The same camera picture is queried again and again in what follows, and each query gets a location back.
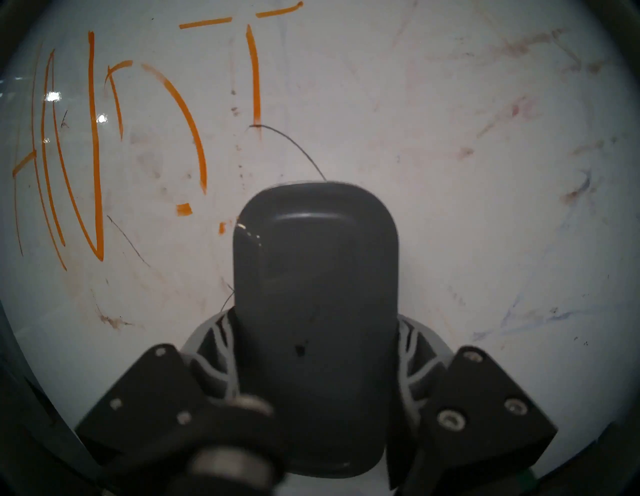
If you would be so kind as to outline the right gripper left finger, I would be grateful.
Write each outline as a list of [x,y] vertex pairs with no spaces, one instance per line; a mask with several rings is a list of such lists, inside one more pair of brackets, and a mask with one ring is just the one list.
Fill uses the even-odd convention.
[[207,319],[182,347],[145,351],[83,417],[75,432],[91,457],[108,464],[240,393],[234,308]]

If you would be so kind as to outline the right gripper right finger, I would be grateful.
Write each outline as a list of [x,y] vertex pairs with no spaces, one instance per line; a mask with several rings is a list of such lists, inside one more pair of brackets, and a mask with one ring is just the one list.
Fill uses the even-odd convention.
[[387,424],[393,492],[470,492],[527,471],[557,426],[481,348],[398,316]]

